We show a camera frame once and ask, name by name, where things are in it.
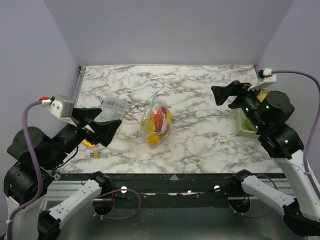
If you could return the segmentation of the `yellow toy starfruit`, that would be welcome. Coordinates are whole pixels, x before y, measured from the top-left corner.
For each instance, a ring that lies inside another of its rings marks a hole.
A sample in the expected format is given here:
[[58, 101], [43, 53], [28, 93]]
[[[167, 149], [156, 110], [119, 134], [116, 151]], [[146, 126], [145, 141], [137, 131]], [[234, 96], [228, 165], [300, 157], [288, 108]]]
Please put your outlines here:
[[140, 123], [141, 130], [144, 130], [144, 133], [154, 133], [156, 131], [155, 122], [147, 117], [143, 118]]

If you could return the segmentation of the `yellow toy banana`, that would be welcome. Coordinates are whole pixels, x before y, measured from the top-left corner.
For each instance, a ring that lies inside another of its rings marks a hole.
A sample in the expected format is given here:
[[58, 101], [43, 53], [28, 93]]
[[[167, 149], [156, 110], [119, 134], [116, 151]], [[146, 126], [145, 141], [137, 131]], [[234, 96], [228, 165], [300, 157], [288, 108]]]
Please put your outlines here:
[[166, 114], [165, 114], [165, 119], [166, 119], [166, 122], [167, 122], [167, 126], [166, 126], [166, 130], [165, 130], [165, 134], [169, 131], [170, 127], [171, 127], [171, 123], [172, 123], [172, 119], [171, 119], [171, 113], [169, 110], [166, 111]]

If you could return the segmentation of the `clear zip top bag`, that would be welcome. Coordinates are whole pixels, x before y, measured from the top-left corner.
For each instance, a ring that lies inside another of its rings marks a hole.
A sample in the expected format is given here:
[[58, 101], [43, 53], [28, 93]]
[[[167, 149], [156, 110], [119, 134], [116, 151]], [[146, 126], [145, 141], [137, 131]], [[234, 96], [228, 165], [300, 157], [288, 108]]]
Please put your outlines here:
[[140, 121], [140, 136], [152, 147], [168, 135], [172, 126], [171, 112], [167, 103], [159, 98], [160, 92], [153, 94]]

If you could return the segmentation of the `red toy tomato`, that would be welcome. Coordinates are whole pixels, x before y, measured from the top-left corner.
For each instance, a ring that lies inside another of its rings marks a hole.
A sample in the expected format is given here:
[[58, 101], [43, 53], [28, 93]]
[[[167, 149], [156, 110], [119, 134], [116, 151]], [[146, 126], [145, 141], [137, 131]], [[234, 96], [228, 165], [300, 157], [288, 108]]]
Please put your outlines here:
[[155, 131], [159, 134], [165, 134], [167, 121], [166, 121], [167, 109], [164, 106], [156, 108], [152, 113], [152, 120], [155, 123]]

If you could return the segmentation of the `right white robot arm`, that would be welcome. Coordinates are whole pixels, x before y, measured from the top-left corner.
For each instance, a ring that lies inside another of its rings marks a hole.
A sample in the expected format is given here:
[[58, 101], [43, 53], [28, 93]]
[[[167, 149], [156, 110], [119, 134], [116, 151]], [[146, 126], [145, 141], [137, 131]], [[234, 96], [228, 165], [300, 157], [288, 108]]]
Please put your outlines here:
[[270, 91], [263, 101], [261, 92], [250, 83], [233, 81], [227, 86], [212, 86], [215, 103], [221, 106], [229, 97], [230, 109], [241, 109], [255, 126], [258, 140], [283, 171], [294, 196], [263, 183], [253, 173], [242, 170], [231, 178], [230, 191], [241, 196], [252, 195], [275, 210], [287, 227], [301, 237], [320, 234], [319, 183], [313, 179], [310, 165], [304, 159], [306, 148], [298, 133], [286, 123], [295, 108], [281, 91]]

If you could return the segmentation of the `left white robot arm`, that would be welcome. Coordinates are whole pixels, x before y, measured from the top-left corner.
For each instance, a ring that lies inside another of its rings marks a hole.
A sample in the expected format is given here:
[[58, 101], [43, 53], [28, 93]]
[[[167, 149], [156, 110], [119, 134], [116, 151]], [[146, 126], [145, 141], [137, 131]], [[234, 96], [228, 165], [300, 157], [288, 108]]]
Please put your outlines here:
[[40, 206], [56, 169], [83, 140], [107, 147], [122, 124], [120, 119], [96, 122], [100, 108], [75, 108], [71, 119], [54, 137], [28, 126], [27, 106], [22, 114], [22, 129], [14, 136], [7, 152], [16, 163], [4, 177], [4, 194], [8, 207], [6, 239], [55, 240], [64, 224], [95, 197], [107, 197], [111, 179], [94, 172], [84, 187], [56, 207], [41, 211]]

